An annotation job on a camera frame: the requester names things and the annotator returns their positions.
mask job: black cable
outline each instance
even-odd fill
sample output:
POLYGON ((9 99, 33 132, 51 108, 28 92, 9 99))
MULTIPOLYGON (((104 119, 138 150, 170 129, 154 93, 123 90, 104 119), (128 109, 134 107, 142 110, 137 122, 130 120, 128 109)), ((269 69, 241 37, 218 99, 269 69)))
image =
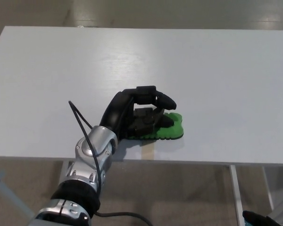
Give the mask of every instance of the black cable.
POLYGON ((89 137, 87 135, 87 132, 86 132, 84 126, 82 125, 82 122, 81 122, 79 116, 88 125, 89 128, 92 129, 92 126, 87 122, 87 120, 82 116, 82 114, 79 112, 79 110, 76 108, 76 106, 71 101, 68 101, 68 103, 69 103, 69 105, 71 107, 71 110, 75 114, 75 118, 76 118, 77 122, 79 123, 79 125, 81 127, 81 130, 84 133, 84 136, 85 136, 85 139, 87 141, 87 144, 90 147, 90 150, 92 152, 92 156, 93 156, 93 159, 94 159, 94 163, 95 163, 95 166, 96 166, 96 172, 98 174, 98 180, 99 180, 99 187, 98 187, 98 191, 97 191, 97 195, 99 197, 101 189, 102 189, 102 178, 101 178, 101 175, 100 175, 100 166, 99 166, 98 158, 95 155, 94 147, 93 147, 92 143, 90 142, 90 139, 89 139, 89 137))
POLYGON ((99 213, 99 212, 96 212, 95 215, 98 216, 98 217, 101 217, 101 218, 130 216, 130 217, 134 217, 134 218, 138 218, 138 219, 142 220, 148 226, 153 226, 153 224, 148 219, 146 219, 145 217, 143 217, 142 215, 137 214, 137 213, 131 213, 131 212, 99 213))
MULTIPOLYGON (((95 166, 96 166, 96 172, 98 174, 98 180, 99 180, 99 188, 98 188, 97 194, 98 194, 98 196, 100 196, 100 192, 101 192, 101 189, 102 189, 102 180, 101 180, 101 176, 100 176, 99 162, 98 162, 98 159, 97 159, 97 157, 95 155, 94 147, 93 147, 92 143, 90 142, 90 139, 89 139, 89 137, 87 135, 87 132, 86 132, 84 126, 82 125, 82 122, 81 122, 79 116, 87 124, 87 126, 90 129, 92 129, 92 126, 82 116, 82 114, 79 112, 79 110, 76 108, 76 106, 71 101, 69 101, 68 103, 69 103, 69 105, 71 107, 71 110, 73 111, 73 113, 75 115, 75 118, 76 118, 77 122, 80 125, 80 128, 81 128, 82 132, 84 133, 84 136, 85 136, 85 139, 87 141, 87 144, 89 145, 89 147, 91 149, 92 156, 93 156, 93 159, 94 159, 94 162, 95 162, 95 166)), ((146 219, 145 217, 143 217, 142 215, 140 215, 138 213, 131 213, 131 212, 99 213, 99 212, 96 212, 95 215, 98 216, 98 217, 102 217, 102 218, 118 217, 118 216, 130 216, 130 217, 138 218, 138 219, 144 221, 148 226, 153 226, 153 224, 148 219, 146 219)))

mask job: green foam piece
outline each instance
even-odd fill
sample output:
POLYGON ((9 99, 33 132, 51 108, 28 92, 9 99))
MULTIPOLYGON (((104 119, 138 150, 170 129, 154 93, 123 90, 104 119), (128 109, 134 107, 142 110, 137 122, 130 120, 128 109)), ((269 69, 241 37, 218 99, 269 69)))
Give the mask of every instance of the green foam piece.
POLYGON ((181 125, 183 117, 178 113, 165 113, 164 115, 173 119, 174 126, 169 128, 160 128, 151 134, 142 137, 130 137, 130 140, 176 140, 183 136, 183 127, 181 125))

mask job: white table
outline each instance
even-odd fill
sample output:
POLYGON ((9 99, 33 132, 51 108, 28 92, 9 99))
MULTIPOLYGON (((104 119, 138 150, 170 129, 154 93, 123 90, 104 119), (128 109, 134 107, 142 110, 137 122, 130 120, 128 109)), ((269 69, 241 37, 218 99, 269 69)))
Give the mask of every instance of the white table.
MULTIPOLYGON (((177 102, 184 137, 155 161, 283 165, 283 31, 5 27, 0 156, 72 159, 123 89, 156 85, 177 102)), ((115 160, 142 159, 122 142, 115 160)))

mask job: concrete floor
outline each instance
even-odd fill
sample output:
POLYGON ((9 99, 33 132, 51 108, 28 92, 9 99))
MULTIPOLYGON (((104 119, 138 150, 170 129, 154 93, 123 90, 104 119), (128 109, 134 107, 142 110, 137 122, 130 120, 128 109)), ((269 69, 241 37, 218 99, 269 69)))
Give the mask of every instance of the concrete floor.
MULTIPOLYGON (((0 33, 5 25, 283 30, 283 0, 0 0, 0 33)), ((37 211, 55 190, 61 164, 1 159, 0 169, 37 211)), ((237 225, 225 166, 123 162, 114 163, 107 177, 102 212, 135 211, 155 226, 237 225)), ((239 167, 238 177, 244 209, 268 214, 261 168, 239 167)), ((0 226, 27 221, 0 196, 0 226)), ((93 219, 103 224, 145 225, 128 217, 93 219)))

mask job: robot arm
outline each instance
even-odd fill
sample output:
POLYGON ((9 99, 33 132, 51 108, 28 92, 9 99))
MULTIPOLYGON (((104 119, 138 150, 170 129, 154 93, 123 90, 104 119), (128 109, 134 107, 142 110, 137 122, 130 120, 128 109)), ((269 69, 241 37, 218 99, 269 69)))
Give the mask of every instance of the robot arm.
POLYGON ((175 108, 176 103, 156 91, 155 86, 118 92, 104 112, 100 125, 93 127, 88 135, 83 129, 85 137, 75 146, 75 161, 50 202, 28 226, 91 225, 91 218, 100 208, 100 190, 118 143, 124 138, 147 135, 157 127, 172 126, 173 121, 165 118, 163 112, 175 108), (134 104, 153 104, 157 108, 134 110, 134 104))

